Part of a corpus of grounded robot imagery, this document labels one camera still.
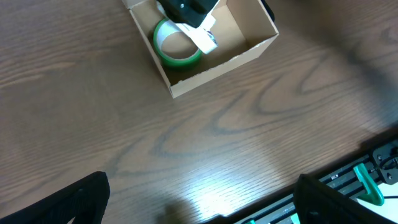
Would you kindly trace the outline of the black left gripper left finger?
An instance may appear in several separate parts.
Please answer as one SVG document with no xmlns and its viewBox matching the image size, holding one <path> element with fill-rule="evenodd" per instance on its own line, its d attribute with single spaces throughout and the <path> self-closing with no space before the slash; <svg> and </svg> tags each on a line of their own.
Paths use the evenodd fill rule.
<svg viewBox="0 0 398 224">
<path fill-rule="evenodd" d="M 42 200 L 1 218 L 2 224 L 101 223 L 110 196 L 108 177 L 96 171 Z"/>
</svg>

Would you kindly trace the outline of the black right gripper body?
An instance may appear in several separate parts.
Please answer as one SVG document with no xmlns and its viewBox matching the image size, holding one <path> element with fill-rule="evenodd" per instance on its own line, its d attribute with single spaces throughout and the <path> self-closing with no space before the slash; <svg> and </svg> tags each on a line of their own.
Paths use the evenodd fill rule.
<svg viewBox="0 0 398 224">
<path fill-rule="evenodd" d="M 218 0 L 158 0 L 166 16 L 174 23 L 198 28 Z"/>
</svg>

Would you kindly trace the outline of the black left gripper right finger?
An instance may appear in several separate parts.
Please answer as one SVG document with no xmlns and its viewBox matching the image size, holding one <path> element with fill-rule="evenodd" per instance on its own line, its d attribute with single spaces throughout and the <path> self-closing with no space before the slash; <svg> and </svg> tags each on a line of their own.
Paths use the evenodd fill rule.
<svg viewBox="0 0 398 224">
<path fill-rule="evenodd" d="M 295 184 L 294 206 L 303 224 L 394 224 L 308 174 Z"/>
</svg>

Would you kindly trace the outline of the white tape roll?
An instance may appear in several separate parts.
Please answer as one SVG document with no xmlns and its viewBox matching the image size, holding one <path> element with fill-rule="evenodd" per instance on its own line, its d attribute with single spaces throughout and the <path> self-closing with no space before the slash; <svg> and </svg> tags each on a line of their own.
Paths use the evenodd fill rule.
<svg viewBox="0 0 398 224">
<path fill-rule="evenodd" d="M 166 14 L 163 5 L 159 1 L 156 1 L 156 4 L 158 10 L 166 17 L 166 21 L 160 26 L 158 34 L 155 35 L 155 42 L 160 47 L 168 36 L 176 32 L 183 32 L 204 54 L 209 54 L 218 47 L 217 41 L 210 31 L 216 22 L 216 19 L 211 15 L 213 10 L 205 16 L 204 21 L 199 27 L 194 28 L 186 23 L 172 21 Z"/>
</svg>

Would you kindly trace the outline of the green tape roll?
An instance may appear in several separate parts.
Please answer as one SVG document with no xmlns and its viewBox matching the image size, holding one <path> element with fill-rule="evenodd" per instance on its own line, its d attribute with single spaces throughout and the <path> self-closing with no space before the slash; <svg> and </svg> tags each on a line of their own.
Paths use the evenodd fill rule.
<svg viewBox="0 0 398 224">
<path fill-rule="evenodd" d="M 153 34 L 153 46 L 162 65 L 186 70 L 200 59 L 202 51 L 175 23 L 162 19 Z"/>
</svg>

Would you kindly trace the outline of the cardboard box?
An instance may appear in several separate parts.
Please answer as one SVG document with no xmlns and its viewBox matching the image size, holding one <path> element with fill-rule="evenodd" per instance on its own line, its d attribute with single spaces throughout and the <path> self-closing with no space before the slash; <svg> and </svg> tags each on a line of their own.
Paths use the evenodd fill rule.
<svg viewBox="0 0 398 224">
<path fill-rule="evenodd" d="M 218 47 L 189 69 L 162 65 L 153 46 L 157 24 L 166 17 L 156 1 L 125 1 L 170 94 L 176 98 L 210 80 L 258 58 L 279 35 L 266 4 L 259 0 L 218 1 L 211 15 L 216 19 L 210 29 Z"/>
</svg>

